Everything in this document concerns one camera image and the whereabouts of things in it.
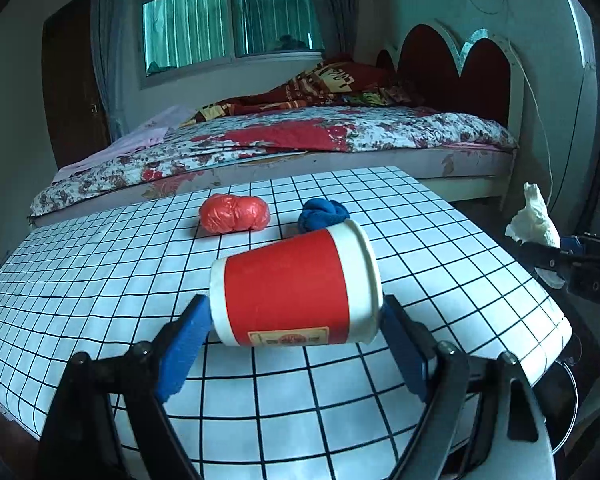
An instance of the grid mat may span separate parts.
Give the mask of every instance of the grid mat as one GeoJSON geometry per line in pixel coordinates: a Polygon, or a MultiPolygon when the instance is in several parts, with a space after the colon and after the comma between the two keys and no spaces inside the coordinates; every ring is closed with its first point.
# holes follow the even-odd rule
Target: grid mat
{"type": "MultiPolygon", "coordinates": [[[[0,404],[34,436],[77,351],[122,354],[151,340],[193,295],[216,258],[297,234],[302,202],[343,203],[367,232],[385,294],[437,340],[496,357],[505,348],[535,383],[571,336],[546,291],[491,238],[396,167],[335,171],[215,189],[264,199],[260,232],[198,226],[209,190],[33,231],[0,270],[0,404]]],[[[146,471],[122,398],[112,396],[129,467],[146,471]]],[[[470,434],[465,404],[456,444],[470,434]]],[[[231,348],[209,336],[165,404],[206,480],[380,480],[408,444],[423,405],[379,334],[369,345],[231,348]]]]}

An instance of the blue gripper pad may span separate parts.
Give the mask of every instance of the blue gripper pad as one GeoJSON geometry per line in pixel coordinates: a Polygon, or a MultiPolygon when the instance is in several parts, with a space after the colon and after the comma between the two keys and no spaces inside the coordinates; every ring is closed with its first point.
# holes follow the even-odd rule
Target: blue gripper pad
{"type": "Polygon", "coordinates": [[[400,370],[405,386],[412,394],[419,396],[422,402],[427,402],[429,395],[427,363],[418,352],[416,343],[411,340],[405,326],[397,319],[395,312],[387,304],[386,297],[381,309],[380,329],[398,370],[400,370]]]}
{"type": "Polygon", "coordinates": [[[184,320],[182,328],[160,361],[158,383],[155,387],[155,395],[160,402],[166,402],[170,396],[182,389],[191,365],[211,330],[209,298],[206,296],[197,296],[197,298],[197,306],[190,310],[189,319],[184,320]]]}
{"type": "Polygon", "coordinates": [[[576,236],[563,236],[560,238],[560,248],[563,251],[569,251],[577,256],[582,256],[585,253],[584,245],[576,236]]]}

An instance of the red paper cup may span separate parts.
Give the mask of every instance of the red paper cup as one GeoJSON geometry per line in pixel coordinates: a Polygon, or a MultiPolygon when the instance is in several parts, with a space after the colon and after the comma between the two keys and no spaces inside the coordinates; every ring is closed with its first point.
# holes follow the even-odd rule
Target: red paper cup
{"type": "Polygon", "coordinates": [[[369,343],[382,288],[365,231],[345,220],[216,260],[209,299],[226,345],[369,343]]]}

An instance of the red plastic bag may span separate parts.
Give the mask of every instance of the red plastic bag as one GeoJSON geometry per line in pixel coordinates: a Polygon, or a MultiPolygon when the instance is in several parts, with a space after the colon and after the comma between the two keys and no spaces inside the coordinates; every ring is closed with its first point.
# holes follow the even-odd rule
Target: red plastic bag
{"type": "Polygon", "coordinates": [[[269,206],[257,196],[215,194],[200,206],[200,223],[210,233],[262,231],[270,219],[269,206]]]}

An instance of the red headboard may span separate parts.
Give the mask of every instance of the red headboard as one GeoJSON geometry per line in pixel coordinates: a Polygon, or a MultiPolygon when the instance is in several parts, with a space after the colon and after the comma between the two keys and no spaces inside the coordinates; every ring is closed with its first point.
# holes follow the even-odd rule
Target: red headboard
{"type": "MultiPolygon", "coordinates": [[[[387,49],[378,54],[376,66],[393,69],[387,49]]],[[[402,44],[397,74],[414,83],[426,106],[495,120],[518,138],[522,68],[509,42],[496,34],[479,30],[459,50],[440,24],[417,25],[402,44]]]]}

